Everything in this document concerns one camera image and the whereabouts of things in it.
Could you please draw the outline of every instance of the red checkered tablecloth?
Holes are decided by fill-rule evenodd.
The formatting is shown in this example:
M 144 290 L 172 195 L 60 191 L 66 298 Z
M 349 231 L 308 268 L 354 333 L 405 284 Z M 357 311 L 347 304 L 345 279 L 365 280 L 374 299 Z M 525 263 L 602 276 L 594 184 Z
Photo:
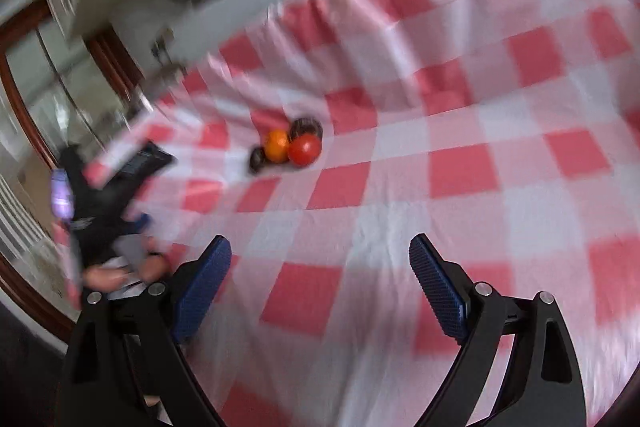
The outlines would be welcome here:
M 178 158 L 136 202 L 175 264 L 231 241 L 188 348 L 230 427 L 414 424 L 458 349 L 410 270 L 419 232 L 506 295 L 553 293 L 590 422 L 610 407 L 640 358 L 639 7 L 289 0 L 111 145 L 96 180 L 147 138 Z M 304 115 L 319 161 L 250 176 Z

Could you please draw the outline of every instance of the black device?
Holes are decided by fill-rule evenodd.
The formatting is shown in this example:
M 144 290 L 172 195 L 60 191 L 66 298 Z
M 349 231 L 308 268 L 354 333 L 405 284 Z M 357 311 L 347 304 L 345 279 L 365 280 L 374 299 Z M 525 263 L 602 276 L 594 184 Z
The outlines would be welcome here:
M 83 267 L 101 264 L 116 256 L 116 240 L 137 233 L 137 223 L 126 221 L 123 213 L 143 183 L 174 160 L 153 142 L 148 142 L 103 188 L 95 188 L 84 177 L 84 162 L 78 146 L 70 145 L 60 153 L 58 162 L 65 169 L 74 200 L 74 215 L 68 224 L 72 248 Z
M 142 295 L 109 301 L 90 294 L 66 354 L 56 425 L 165 425 L 145 406 L 136 385 L 127 336 L 139 335 L 146 369 L 173 425 L 224 427 L 172 332 L 191 307 L 208 307 L 213 295 L 201 290 L 210 287 L 209 279 L 219 284 L 229 258 L 228 242 L 217 236 L 200 259 L 182 265 Z M 412 240 L 409 258 L 444 332 L 461 346 L 416 427 L 464 427 L 486 383 L 498 341 L 510 334 L 515 335 L 513 349 L 494 409 L 474 425 L 585 427 L 580 370 L 553 296 L 540 292 L 531 300 L 516 299 L 501 296 L 486 282 L 473 283 L 458 264 L 443 261 L 424 234 Z M 192 333 L 196 322 L 190 321 Z

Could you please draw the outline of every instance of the wooden door frame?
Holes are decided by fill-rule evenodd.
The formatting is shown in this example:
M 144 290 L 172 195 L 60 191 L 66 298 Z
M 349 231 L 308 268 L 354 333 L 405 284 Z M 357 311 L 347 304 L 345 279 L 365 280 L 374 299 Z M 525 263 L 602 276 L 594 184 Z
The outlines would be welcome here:
M 0 25 L 0 78 L 9 104 L 31 146 L 52 169 L 56 166 L 56 158 L 31 118 L 6 58 L 6 52 L 12 45 L 49 18 L 52 18 L 52 14 L 47 1 L 35 0 Z M 84 43 L 111 88 L 128 103 L 132 90 L 142 79 L 142 72 L 127 53 L 113 27 L 109 26 Z M 23 279 L 2 253 L 0 289 L 39 325 L 68 343 L 74 322 Z

